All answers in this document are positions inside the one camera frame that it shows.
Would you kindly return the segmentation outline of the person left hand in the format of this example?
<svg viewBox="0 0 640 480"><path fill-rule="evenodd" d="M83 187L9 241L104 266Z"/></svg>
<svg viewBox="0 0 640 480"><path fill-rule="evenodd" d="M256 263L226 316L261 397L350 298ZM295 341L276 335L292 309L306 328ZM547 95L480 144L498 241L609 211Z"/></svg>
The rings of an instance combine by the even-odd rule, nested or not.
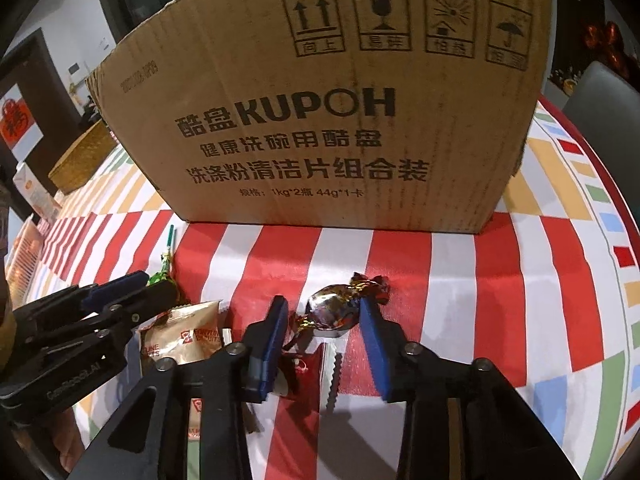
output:
<svg viewBox="0 0 640 480"><path fill-rule="evenodd" d="M32 433L40 434L58 450L58 461L66 472L71 472L85 451L72 408L47 417L40 425L17 429L14 432L18 444L29 450L34 443Z"/></svg>

